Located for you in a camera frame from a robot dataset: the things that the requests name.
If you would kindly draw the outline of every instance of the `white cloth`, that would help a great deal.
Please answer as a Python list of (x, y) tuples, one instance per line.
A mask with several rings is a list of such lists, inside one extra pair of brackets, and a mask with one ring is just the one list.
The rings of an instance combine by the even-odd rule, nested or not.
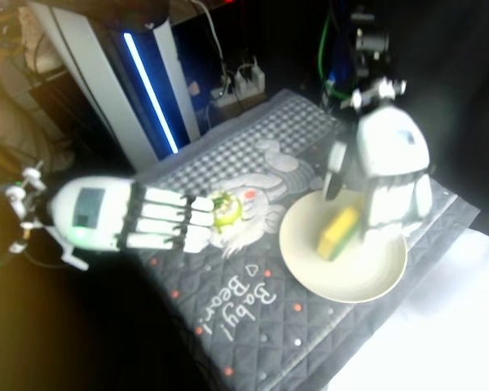
[(467, 230), (328, 385), (489, 391), (489, 237)]

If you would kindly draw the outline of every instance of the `yellow sponge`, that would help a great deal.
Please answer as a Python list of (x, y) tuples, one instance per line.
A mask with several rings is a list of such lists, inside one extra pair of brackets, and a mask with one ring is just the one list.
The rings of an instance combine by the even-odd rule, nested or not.
[(351, 207), (343, 209), (321, 232), (317, 253), (332, 260), (348, 244), (359, 226), (360, 212)]

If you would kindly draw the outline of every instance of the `power strip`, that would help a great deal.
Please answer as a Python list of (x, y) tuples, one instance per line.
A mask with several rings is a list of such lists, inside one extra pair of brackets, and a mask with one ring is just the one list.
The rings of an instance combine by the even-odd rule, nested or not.
[(259, 66), (255, 64), (252, 67), (251, 81), (246, 80), (241, 72), (238, 71), (235, 77), (235, 82), (234, 90), (231, 93), (228, 92), (228, 87), (224, 93), (224, 87), (216, 88), (210, 92), (214, 99), (215, 107), (224, 108), (225, 106), (237, 103), (238, 100), (241, 101), (262, 94), (265, 89), (266, 76)]

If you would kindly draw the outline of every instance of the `led light strip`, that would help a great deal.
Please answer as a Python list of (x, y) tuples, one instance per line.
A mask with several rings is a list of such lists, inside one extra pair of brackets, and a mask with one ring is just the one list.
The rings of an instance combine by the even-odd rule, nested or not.
[(170, 148), (172, 149), (173, 153), (178, 153), (178, 147), (176, 146), (174, 137), (172, 137), (169, 124), (167, 124), (166, 122), (165, 116), (163, 115), (163, 111), (161, 110), (160, 103), (157, 101), (156, 93), (154, 92), (154, 89), (152, 88), (152, 84), (148, 79), (147, 71), (143, 66), (143, 61), (141, 60), (141, 57), (139, 57), (138, 48), (134, 43), (134, 39), (132, 38), (132, 35), (130, 35), (129, 33), (124, 33), (123, 38), (125, 39), (125, 42), (129, 47), (130, 55), (132, 55), (132, 59), (136, 64), (136, 68), (138, 69), (139, 76), (141, 77), (141, 80), (145, 85), (145, 90), (147, 91), (148, 97), (150, 98), (152, 106), (154, 107), (154, 111), (157, 114), (157, 118), (160, 120), (161, 126), (165, 131), (165, 136), (167, 141), (169, 142)]

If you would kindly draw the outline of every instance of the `white light bar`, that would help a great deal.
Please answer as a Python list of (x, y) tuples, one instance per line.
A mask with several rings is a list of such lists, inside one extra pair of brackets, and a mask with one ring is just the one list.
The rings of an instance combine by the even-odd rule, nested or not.
[(150, 79), (148, 78), (147, 71), (145, 70), (145, 67), (143, 66), (143, 61), (141, 60), (141, 57), (139, 57), (139, 52), (138, 48), (136, 47), (134, 43), (134, 39), (132, 38), (132, 35), (129, 33), (124, 33), (123, 38), (125, 39), (125, 42), (127, 46), (129, 47), (129, 52), (130, 55), (132, 56), (132, 59), (134, 60), (134, 63), (136, 64), (136, 68), (138, 69), (139, 76), (141, 77), (141, 80), (143, 81), (143, 85), (145, 86), (145, 90), (147, 91), (148, 97), (150, 98), (150, 101), (152, 103), (152, 106), (154, 107), (154, 111), (157, 114), (157, 118), (160, 120), (161, 127), (163, 128), (163, 131), (165, 132), (165, 136), (167, 141), (169, 142), (170, 148), (172, 149), (173, 153), (178, 153), (178, 147), (176, 146), (176, 142), (174, 141), (174, 137), (172, 137), (172, 133), (170, 132), (169, 124), (167, 124), (165, 116), (163, 115), (163, 111), (161, 110), (160, 103), (157, 101), (156, 93), (154, 92), (154, 89), (152, 88), (152, 84), (150, 82)]

